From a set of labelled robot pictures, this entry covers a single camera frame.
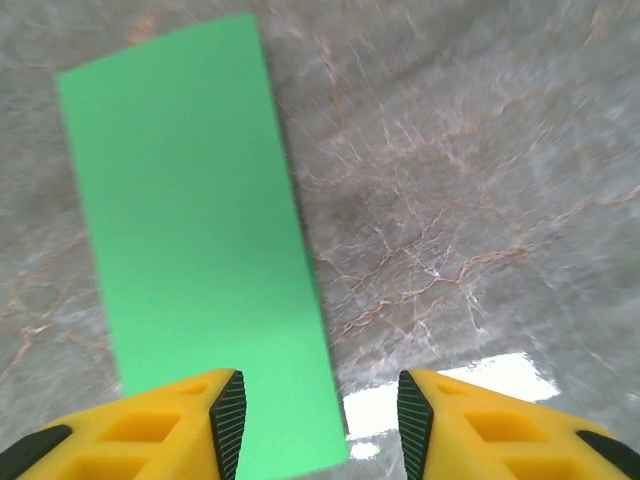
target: floor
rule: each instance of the floor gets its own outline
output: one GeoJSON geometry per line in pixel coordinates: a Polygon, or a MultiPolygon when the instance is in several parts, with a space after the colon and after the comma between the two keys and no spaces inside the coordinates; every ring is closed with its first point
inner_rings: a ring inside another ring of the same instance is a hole
{"type": "Polygon", "coordinates": [[[640,1],[0,2],[0,449],[118,398],[53,76],[250,9],[353,459],[404,478],[398,372],[640,449],[640,1]]]}

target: black rubber tip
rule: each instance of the black rubber tip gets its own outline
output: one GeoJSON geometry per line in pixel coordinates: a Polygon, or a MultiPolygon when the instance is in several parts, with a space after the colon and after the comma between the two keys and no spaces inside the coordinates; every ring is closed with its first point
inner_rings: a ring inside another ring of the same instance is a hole
{"type": "Polygon", "coordinates": [[[213,445],[221,480],[234,480],[247,414],[242,372],[236,371],[209,409],[213,445]]]}
{"type": "Polygon", "coordinates": [[[71,427],[56,425],[21,438],[0,453],[0,480],[16,480],[71,433],[71,427]]]}
{"type": "Polygon", "coordinates": [[[622,442],[590,430],[576,432],[591,448],[631,480],[640,480],[640,455],[622,442]]]}
{"type": "Polygon", "coordinates": [[[422,480],[427,464],[434,411],[411,374],[400,372],[398,427],[408,480],[422,480]]]}

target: green rectangle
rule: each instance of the green rectangle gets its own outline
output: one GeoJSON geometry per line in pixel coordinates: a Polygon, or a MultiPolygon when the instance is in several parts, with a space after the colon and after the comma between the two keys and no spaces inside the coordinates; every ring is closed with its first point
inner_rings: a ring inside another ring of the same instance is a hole
{"type": "Polygon", "coordinates": [[[264,63],[240,15],[58,77],[124,391],[242,370],[246,480],[348,457],[264,63]]]}

